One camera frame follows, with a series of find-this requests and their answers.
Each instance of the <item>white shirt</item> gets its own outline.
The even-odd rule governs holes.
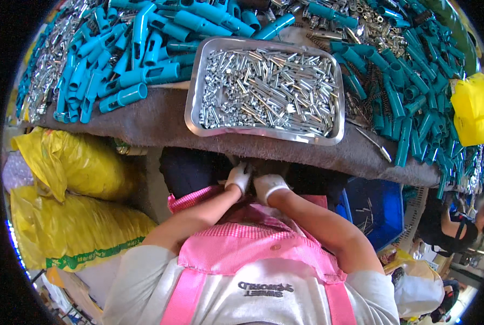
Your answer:
[[[177,259],[158,246],[129,250],[105,303],[103,324],[159,324],[184,269]],[[260,293],[254,289],[265,287],[274,294],[255,295]],[[348,275],[345,288],[358,324],[399,324],[390,276],[355,272]],[[206,277],[192,325],[261,322],[331,324],[325,288],[309,265],[264,259],[245,265],[234,276]]]

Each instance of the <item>bubble wrap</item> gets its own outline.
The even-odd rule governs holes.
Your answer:
[[[9,193],[13,188],[34,184],[31,169],[20,151],[9,153],[8,160],[5,162],[4,170],[2,171],[2,182],[5,190]]]

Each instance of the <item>hand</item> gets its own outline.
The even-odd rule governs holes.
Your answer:
[[[244,195],[249,187],[249,179],[251,179],[252,166],[246,162],[241,162],[238,166],[234,167],[230,175],[227,177],[226,185],[224,189],[236,185]]]
[[[268,174],[253,180],[253,185],[257,191],[258,200],[264,205],[269,205],[267,199],[277,190],[289,190],[289,186],[280,175]]]

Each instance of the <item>black pants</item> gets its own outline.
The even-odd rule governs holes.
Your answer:
[[[233,165],[220,153],[196,149],[165,147],[159,170],[168,191],[176,199],[199,191],[218,180],[227,179]],[[348,179],[348,174],[292,163],[285,181],[297,194],[325,195],[329,210],[334,211]]]

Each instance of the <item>grey felt cloth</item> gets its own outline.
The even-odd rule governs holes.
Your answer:
[[[188,130],[184,122],[186,97],[187,91],[182,89],[149,88],[145,100],[107,114],[101,114],[95,103],[92,119],[88,124],[57,122],[52,117],[55,105],[51,105],[37,125],[72,133],[120,138],[135,146],[194,148],[241,157],[302,163],[406,185],[434,187],[439,184],[440,174],[435,165],[419,164],[412,157],[408,157],[406,167],[394,166],[349,123],[345,125],[343,140],[332,147],[243,134],[196,136]],[[392,159],[395,158],[396,143],[370,132],[369,136],[384,146]]]

